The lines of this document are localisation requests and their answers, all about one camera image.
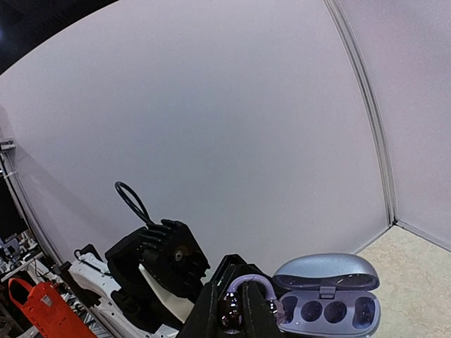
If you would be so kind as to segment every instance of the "tiled floor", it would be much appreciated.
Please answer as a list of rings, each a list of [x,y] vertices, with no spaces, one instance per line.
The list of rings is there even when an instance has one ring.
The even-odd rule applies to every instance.
[[[451,253],[393,227],[360,255],[378,271],[378,338],[451,338]]]

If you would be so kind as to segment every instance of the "earbud charging case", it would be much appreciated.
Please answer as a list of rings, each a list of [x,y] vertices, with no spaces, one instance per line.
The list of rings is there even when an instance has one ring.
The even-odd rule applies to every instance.
[[[346,253],[296,258],[274,274],[288,289],[280,299],[284,332],[321,337],[370,337],[381,320],[381,306],[370,290],[379,286],[373,266]]]

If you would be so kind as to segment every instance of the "white wall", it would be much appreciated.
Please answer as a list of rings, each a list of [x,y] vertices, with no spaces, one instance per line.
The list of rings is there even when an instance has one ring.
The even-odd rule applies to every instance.
[[[68,259],[180,219],[213,266],[268,273],[351,252],[386,226],[354,73],[320,1],[120,1],[0,76],[0,123],[39,218]]]
[[[451,248],[451,2],[342,4],[380,104],[399,219]]]

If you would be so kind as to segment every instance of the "purple earbud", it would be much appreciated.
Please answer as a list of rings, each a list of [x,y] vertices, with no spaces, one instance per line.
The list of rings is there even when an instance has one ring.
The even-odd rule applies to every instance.
[[[273,285],[261,275],[243,275],[230,283],[227,294],[219,305],[219,312],[221,314],[221,317],[219,318],[220,323],[223,326],[223,329],[227,330],[229,333],[236,333],[241,330],[242,309],[240,299],[237,296],[237,289],[242,283],[251,281],[257,282],[265,287],[265,300],[271,313],[274,315],[276,322],[281,324],[285,320],[283,305],[277,300]]]

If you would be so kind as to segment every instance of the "screw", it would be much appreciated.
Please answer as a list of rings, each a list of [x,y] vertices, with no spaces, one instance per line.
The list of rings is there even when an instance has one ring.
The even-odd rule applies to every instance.
[[[175,253],[175,261],[180,262],[183,258],[183,252],[181,250],[176,251]]]

